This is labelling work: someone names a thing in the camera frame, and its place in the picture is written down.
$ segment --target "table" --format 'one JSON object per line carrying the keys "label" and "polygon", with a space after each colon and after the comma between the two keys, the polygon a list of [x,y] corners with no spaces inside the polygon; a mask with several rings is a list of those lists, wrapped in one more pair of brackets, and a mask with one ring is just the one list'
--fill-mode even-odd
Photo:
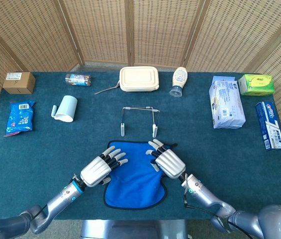
{"label": "table", "polygon": [[[34,72],[32,95],[0,95],[0,218],[12,217],[35,204],[45,205],[115,139],[152,139],[151,118],[134,112],[126,118],[120,136],[121,109],[152,106],[161,111],[157,139],[178,143],[174,152],[203,184],[237,210],[257,213],[269,204],[281,204],[281,150],[265,151],[255,104],[273,97],[241,97],[246,123],[240,129],[213,129],[208,90],[213,75],[241,73],[189,73],[183,97],[169,95],[172,72],[159,72],[154,92],[127,93],[120,89],[94,95],[113,86],[119,72],[89,72],[89,88],[65,84],[65,72]],[[78,99],[74,122],[51,118],[52,106],[64,95]],[[33,131],[3,137],[10,101],[34,100]],[[159,205],[140,211],[111,209],[103,203],[104,186],[87,188],[58,219],[206,219],[200,211],[183,207],[179,180],[164,178],[168,189]],[[189,203],[199,206],[193,199]]]}

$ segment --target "small can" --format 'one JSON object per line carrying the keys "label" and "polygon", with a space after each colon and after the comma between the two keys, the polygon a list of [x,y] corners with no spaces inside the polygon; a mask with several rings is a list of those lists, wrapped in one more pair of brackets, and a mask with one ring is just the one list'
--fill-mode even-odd
{"label": "small can", "polygon": [[91,77],[89,75],[66,74],[65,82],[72,86],[91,86]]}

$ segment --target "white cup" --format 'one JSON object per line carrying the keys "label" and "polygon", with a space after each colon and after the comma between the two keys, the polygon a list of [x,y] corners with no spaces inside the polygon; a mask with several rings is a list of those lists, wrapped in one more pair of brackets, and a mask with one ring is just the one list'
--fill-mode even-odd
{"label": "white cup", "polygon": [[74,119],[76,105],[77,99],[75,97],[64,96],[57,111],[57,106],[53,106],[51,117],[63,122],[72,122]]}

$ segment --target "blue towel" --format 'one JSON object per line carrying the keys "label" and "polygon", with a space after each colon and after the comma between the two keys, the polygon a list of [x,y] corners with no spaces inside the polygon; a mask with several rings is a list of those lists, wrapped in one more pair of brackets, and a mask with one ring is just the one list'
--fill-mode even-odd
{"label": "blue towel", "polygon": [[162,170],[156,172],[151,166],[151,155],[146,155],[152,147],[147,142],[111,141],[108,147],[115,146],[125,152],[128,163],[114,169],[111,182],[105,190],[105,204],[119,209],[145,209],[162,202],[166,188],[160,182]]}

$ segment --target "floor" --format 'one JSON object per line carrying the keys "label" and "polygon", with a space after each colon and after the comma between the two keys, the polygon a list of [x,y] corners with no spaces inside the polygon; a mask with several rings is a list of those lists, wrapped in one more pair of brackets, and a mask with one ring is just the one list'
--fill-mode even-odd
{"label": "floor", "polygon": [[[89,63],[85,66],[77,66],[73,71],[117,71],[124,65]],[[173,68],[158,68],[159,71],[174,71]],[[31,231],[19,237],[21,239],[77,239],[80,235],[82,222],[79,220],[54,220],[49,228],[39,235],[34,235]],[[223,234],[218,232],[209,221],[190,220],[189,234],[193,239],[246,239],[247,236],[241,232],[233,234]]]}

